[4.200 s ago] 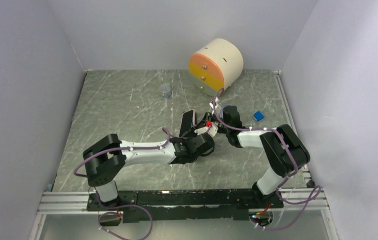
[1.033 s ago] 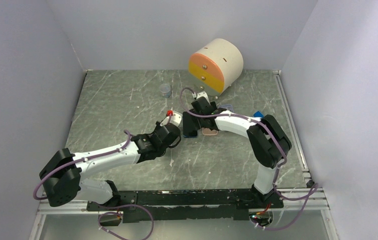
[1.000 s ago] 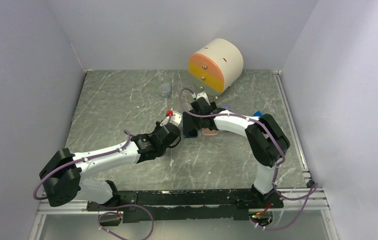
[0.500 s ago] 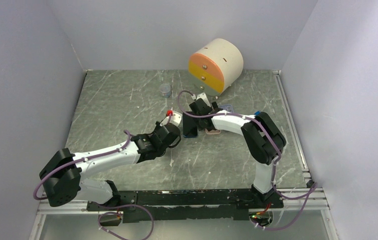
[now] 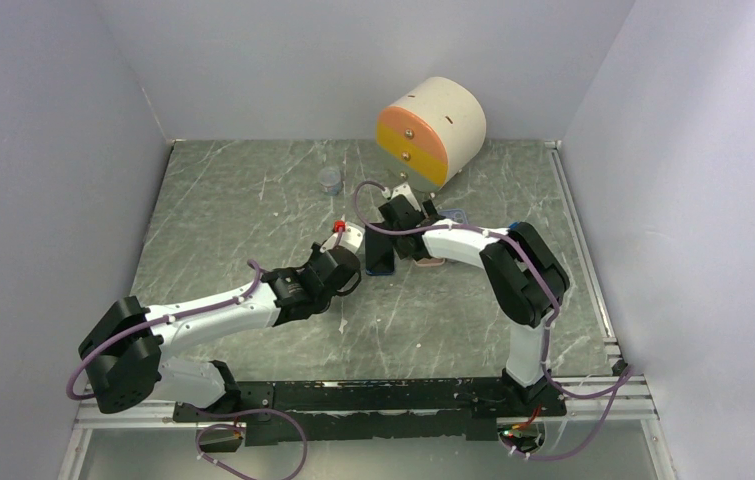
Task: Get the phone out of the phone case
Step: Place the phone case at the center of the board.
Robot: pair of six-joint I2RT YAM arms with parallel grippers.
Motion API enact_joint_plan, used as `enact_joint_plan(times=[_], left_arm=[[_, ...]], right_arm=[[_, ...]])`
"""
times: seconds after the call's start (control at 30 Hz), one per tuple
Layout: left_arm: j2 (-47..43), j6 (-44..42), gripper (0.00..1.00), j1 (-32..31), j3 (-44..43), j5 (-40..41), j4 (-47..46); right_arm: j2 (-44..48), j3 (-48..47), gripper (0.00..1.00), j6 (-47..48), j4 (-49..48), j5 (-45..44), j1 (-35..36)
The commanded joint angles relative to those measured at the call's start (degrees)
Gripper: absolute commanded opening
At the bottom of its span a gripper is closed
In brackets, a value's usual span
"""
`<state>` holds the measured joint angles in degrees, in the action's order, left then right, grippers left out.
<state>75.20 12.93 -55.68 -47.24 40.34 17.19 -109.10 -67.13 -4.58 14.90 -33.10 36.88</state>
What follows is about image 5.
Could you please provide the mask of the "pink cased phone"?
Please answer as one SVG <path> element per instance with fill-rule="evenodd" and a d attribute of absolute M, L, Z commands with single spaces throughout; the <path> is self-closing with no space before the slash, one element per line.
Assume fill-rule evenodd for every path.
<path fill-rule="evenodd" d="M 365 267 L 367 262 L 391 259 L 395 261 L 395 252 L 388 236 L 367 229 L 364 236 Z"/>

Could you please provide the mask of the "pink phone case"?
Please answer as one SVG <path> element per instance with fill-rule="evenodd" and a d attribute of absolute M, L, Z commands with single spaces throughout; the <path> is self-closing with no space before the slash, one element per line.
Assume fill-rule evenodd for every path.
<path fill-rule="evenodd" d="M 415 260 L 414 264 L 422 268 L 439 267 L 444 265 L 446 260 L 444 258 L 423 258 Z"/>

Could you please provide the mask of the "lilac phone case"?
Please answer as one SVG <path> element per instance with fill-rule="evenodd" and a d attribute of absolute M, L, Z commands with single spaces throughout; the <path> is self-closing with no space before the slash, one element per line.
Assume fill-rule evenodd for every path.
<path fill-rule="evenodd" d="M 439 210 L 438 213 L 446 219 L 452 220 L 460 224 L 468 224 L 468 217 L 463 209 L 450 208 Z"/>

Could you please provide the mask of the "blue phone black screen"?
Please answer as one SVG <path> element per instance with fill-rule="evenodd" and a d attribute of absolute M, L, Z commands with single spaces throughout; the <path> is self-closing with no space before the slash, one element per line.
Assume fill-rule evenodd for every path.
<path fill-rule="evenodd" d="M 395 273 L 395 261 L 380 259 L 366 263 L 365 271 L 369 276 L 389 276 Z"/>

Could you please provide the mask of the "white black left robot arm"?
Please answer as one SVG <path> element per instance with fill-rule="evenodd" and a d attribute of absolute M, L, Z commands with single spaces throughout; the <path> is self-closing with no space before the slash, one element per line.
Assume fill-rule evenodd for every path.
<path fill-rule="evenodd" d="M 146 400 L 189 404 L 215 420 L 243 408 L 243 393 L 221 360 L 194 362 L 181 353 L 248 330 L 274 328 L 327 311 L 361 281 L 359 242 L 313 244 L 296 267 L 262 270 L 241 287 L 196 300 L 144 306 L 135 296 L 113 303 L 78 352 L 103 414 Z"/>

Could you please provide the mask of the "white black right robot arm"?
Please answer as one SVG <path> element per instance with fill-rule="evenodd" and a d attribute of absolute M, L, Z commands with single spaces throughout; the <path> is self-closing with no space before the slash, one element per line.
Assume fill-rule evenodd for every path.
<path fill-rule="evenodd" d="M 379 212 L 383 222 L 377 228 L 390 233 L 399 257 L 441 258 L 483 269 L 512 322 L 504 405 L 517 415 L 531 412 L 553 390 L 542 359 L 545 323 L 570 288 L 569 276 L 537 229 L 528 222 L 494 230 L 457 223 L 438 215 L 431 202 L 416 207 L 403 195 L 380 205 Z"/>

